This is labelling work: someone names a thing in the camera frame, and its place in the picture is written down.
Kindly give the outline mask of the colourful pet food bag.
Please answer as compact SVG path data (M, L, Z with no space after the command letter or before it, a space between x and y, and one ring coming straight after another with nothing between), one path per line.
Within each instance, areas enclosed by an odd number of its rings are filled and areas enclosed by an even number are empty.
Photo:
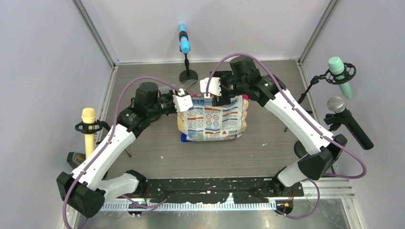
M193 107L177 115L182 142L233 140L245 131L249 98L240 95L230 104L212 106L202 93L192 95Z

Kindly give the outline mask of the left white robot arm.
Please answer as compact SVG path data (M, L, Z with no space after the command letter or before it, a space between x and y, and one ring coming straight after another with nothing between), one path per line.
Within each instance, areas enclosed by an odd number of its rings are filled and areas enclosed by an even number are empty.
M142 197L147 179L135 170L105 180L118 156L162 115L175 113L173 97L184 95L183 89L162 93L152 82L141 83L130 105L117 114L117 121L93 153L70 174L62 172L57 185L65 206L70 206L86 218L96 215L103 204L119 196Z

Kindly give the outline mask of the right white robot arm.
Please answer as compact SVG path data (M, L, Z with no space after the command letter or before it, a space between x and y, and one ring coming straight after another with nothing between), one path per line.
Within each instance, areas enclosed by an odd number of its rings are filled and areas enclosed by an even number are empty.
M236 53L224 59L230 59L231 70L221 72L215 66L201 91L212 95L213 101L220 104L232 97L246 95L273 113L298 138L294 148L301 158L272 177L273 191L284 196L296 183L321 178L339 158L347 139L343 135L335 136L316 122L257 58Z

